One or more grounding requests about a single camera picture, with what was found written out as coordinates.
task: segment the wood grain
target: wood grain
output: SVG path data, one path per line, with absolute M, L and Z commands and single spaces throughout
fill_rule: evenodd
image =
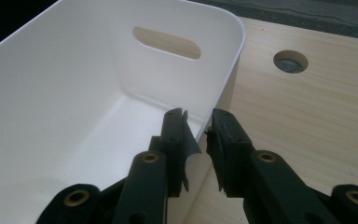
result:
M 246 44 L 231 112 L 255 147 L 279 153 L 323 193 L 358 185 L 358 39 L 241 20 Z M 286 49 L 308 58 L 306 71 L 275 67 L 274 55 Z M 242 200 L 218 192 L 213 168 L 186 223 L 247 223 Z

